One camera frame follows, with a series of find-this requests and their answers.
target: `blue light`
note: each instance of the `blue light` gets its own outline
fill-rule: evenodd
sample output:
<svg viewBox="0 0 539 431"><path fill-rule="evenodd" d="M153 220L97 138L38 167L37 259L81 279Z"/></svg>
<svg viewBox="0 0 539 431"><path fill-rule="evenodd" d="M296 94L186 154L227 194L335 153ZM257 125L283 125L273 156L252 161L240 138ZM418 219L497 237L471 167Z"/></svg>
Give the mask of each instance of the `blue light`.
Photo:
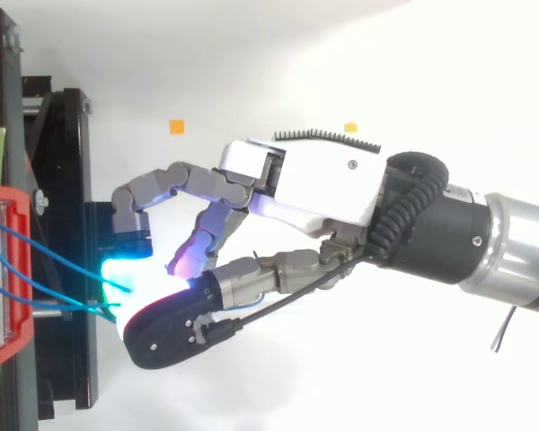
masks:
<svg viewBox="0 0 539 431"><path fill-rule="evenodd" d="M120 307L110 307L110 312L116 316L121 338L128 321L137 312L190 287L185 280L170 276L163 262L156 256L145 259L106 259L102 263L102 276L132 289L128 294L108 283L102 285L107 302L121 303Z"/></svg>

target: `blue wire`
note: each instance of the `blue wire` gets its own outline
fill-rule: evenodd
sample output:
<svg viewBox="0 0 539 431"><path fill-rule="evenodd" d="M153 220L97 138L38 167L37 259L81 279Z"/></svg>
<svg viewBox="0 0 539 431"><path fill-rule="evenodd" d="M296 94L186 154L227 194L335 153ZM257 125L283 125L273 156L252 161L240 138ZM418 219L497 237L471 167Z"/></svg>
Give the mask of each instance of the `blue wire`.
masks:
<svg viewBox="0 0 539 431"><path fill-rule="evenodd" d="M266 297L266 294L261 294L260 297L258 299L256 299L252 303L245 303L244 305L235 305L233 307L226 308L225 310L222 310L222 311L223 312L231 312L232 310L243 310L244 308L255 307L256 305L261 303L261 301L263 301L263 298L265 298L265 297Z"/></svg>
<svg viewBox="0 0 539 431"><path fill-rule="evenodd" d="M107 280L104 277L93 273L92 271L89 271L89 270L87 270L85 268L82 268L82 267L76 265L74 262L71 262L70 260L63 258L62 256L55 253L51 249L49 249L47 247L44 247L39 242L35 242L33 239L28 238L27 236L22 235L19 232L16 232L14 229L10 229L8 226L4 226L3 224L0 224L0 230L8 232L9 234L15 236L19 240L22 240L22 241L28 243L29 245L31 245L35 249L38 249L38 250L40 250L41 252L43 252L45 254L48 254L52 259L55 259L58 262L63 263L67 267L70 267L71 269L73 269L75 271L78 271L78 272L80 272L81 274L84 274L87 277L93 278L94 280L97 280L97 281L99 281L101 283L108 283L109 285L117 287L119 290L121 290L122 292L126 292L127 294L130 294L132 292L132 289L121 286L121 285L119 285L118 283L116 283L114 281Z"/></svg>
<svg viewBox="0 0 539 431"><path fill-rule="evenodd" d="M20 272L18 269L16 269L1 253L0 253L0 262L8 268L8 270L10 270L13 274L15 274L18 278L20 278L21 280L25 281L26 283L30 284L31 286L34 286L36 287L38 290L40 290L41 292L44 292L45 294L49 294L49 295L52 295L54 296L55 298L57 299L60 299L62 301L66 301L66 302L69 302L69 303L72 303L74 305L78 305L78 306L84 306L83 303L80 303L79 301L76 301L76 299L72 299L70 298L69 296L66 296L66 295L62 295L58 292L56 292L55 290L52 290L52 289L48 289L47 287L41 285L40 283L32 280L31 278L28 278L26 277L22 272ZM104 319L107 319L107 320L110 320L112 321L111 319L109 319L109 317L104 314L103 312L98 312L98 311L93 311L94 314L98 314L100 317L103 317Z"/></svg>
<svg viewBox="0 0 539 431"><path fill-rule="evenodd" d="M18 303L25 303L26 305L31 305L35 308L46 308L50 310L60 310L60 311L69 311L69 312L80 312L80 311L91 311L94 308L104 308L109 306L119 306L119 303L90 303L83 306L78 305L63 305L63 304L53 304L53 303L41 303L38 301L31 301L26 298L22 298L21 296L15 295L11 292L8 292L7 290L4 290L0 287L0 294L7 296L8 298L18 302Z"/></svg>

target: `orange sticker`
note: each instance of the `orange sticker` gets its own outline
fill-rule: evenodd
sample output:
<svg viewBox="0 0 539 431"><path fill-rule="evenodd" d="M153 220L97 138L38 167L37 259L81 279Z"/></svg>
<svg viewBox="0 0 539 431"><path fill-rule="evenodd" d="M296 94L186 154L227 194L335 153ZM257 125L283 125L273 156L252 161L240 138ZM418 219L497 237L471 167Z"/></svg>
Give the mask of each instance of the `orange sticker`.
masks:
<svg viewBox="0 0 539 431"><path fill-rule="evenodd" d="M358 123L346 123L346 124L343 125L343 130L346 133L357 132L358 131Z"/></svg>
<svg viewBox="0 0 539 431"><path fill-rule="evenodd" d="M170 135L182 135L184 131L183 119L170 120Z"/></svg>

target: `silver screw head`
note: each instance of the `silver screw head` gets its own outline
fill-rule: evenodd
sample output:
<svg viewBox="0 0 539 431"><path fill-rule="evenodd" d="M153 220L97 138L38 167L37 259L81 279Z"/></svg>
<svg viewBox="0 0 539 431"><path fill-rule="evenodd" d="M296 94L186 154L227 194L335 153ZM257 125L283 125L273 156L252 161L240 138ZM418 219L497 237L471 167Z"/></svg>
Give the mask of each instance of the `silver screw head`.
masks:
<svg viewBox="0 0 539 431"><path fill-rule="evenodd" d="M6 27L4 33L4 45L9 48L14 54L20 54L24 52L20 43L20 33L18 32L18 26L10 25Z"/></svg>
<svg viewBox="0 0 539 431"><path fill-rule="evenodd" d="M40 189L34 192L34 208L36 209L36 214L39 216L44 214L44 209L50 205L48 198L44 196L44 192Z"/></svg>
<svg viewBox="0 0 539 431"><path fill-rule="evenodd" d="M86 115L92 115L92 101L87 97L82 100L82 110Z"/></svg>

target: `black thumb module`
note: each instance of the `black thumb module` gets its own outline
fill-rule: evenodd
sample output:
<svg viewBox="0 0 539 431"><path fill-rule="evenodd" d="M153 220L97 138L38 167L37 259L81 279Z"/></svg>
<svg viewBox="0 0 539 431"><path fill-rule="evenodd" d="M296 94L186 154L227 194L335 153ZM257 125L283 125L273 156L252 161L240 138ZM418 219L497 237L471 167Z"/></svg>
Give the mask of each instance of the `black thumb module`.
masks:
<svg viewBox="0 0 539 431"><path fill-rule="evenodd" d="M126 325L124 344L140 368L174 365L215 344L204 339L200 322L222 309L219 284L208 272L188 282L188 290L148 305Z"/></svg>

